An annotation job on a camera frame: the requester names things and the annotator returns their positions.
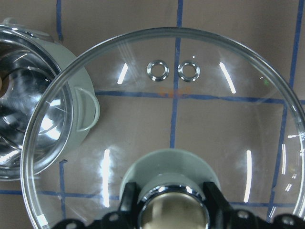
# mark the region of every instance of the glass lid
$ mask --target glass lid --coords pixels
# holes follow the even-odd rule
[[[93,82],[99,120],[83,141],[78,130],[89,124],[74,120],[59,157],[37,173],[42,118],[82,67]],[[84,113],[95,109],[82,99],[78,104]],[[89,225],[118,208],[128,181],[150,198],[156,189],[148,186],[162,179],[198,195],[200,182],[210,180],[234,208],[267,221],[282,213],[304,218],[304,129],[295,94],[247,47],[188,28],[121,35],[78,57],[41,97],[21,157],[27,211],[37,228],[67,218]]]

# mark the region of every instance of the silver ring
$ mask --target silver ring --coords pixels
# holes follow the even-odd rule
[[[155,65],[158,65],[158,64],[162,65],[164,67],[164,72],[161,76],[156,76],[156,75],[153,75],[153,73],[152,73],[152,68]],[[147,65],[147,74],[148,74],[149,78],[151,78],[153,81],[163,81],[163,80],[165,80],[168,77],[169,72],[170,72],[169,68],[164,61],[156,60],[156,61],[150,62]]]
[[[192,66],[196,72],[195,75],[192,77],[187,77],[186,75],[184,75],[183,73],[183,68],[187,65]],[[200,67],[198,66],[198,64],[194,61],[184,61],[182,62],[179,66],[178,66],[178,74],[180,76],[181,79],[183,79],[186,82],[192,82],[195,81],[196,79],[198,79],[199,74],[200,74]]]

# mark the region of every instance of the white plastic handle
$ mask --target white plastic handle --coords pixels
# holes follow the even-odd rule
[[[90,91],[87,91],[86,89],[83,89],[81,87],[75,87],[75,92],[76,92],[77,95],[79,95],[79,93],[87,94],[93,100],[94,107],[95,107],[94,119],[93,119],[92,123],[89,126],[80,128],[82,123],[81,123],[81,119],[78,118],[78,120],[77,120],[77,130],[76,131],[77,132],[82,132],[82,131],[91,129],[97,123],[97,121],[99,120],[99,117],[100,117],[100,104],[99,104],[99,101],[97,100],[97,98],[95,97],[95,95],[93,95]]]

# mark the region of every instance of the black mechanical part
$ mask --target black mechanical part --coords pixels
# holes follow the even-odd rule
[[[268,223],[243,209],[233,209],[214,182],[204,182],[203,192],[210,217],[210,229],[305,229],[305,221],[283,214]],[[89,226],[75,219],[59,222],[53,229],[134,229],[137,228],[139,190],[135,182],[125,185],[119,209],[95,220]]]

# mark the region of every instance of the pot handle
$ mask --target pot handle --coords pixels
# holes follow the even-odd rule
[[[99,104],[99,101],[97,100],[96,96],[93,95],[90,91],[87,91],[86,89],[83,89],[81,87],[75,87],[75,92],[76,92],[77,97],[80,96],[80,93],[87,94],[93,100],[94,107],[95,107],[94,119],[93,119],[92,123],[90,125],[88,125],[87,127],[80,128],[81,125],[82,125],[82,123],[81,123],[82,119],[78,118],[76,131],[77,132],[82,132],[82,131],[86,131],[86,130],[91,129],[97,123],[97,121],[99,120],[99,117],[100,117],[100,104]]]

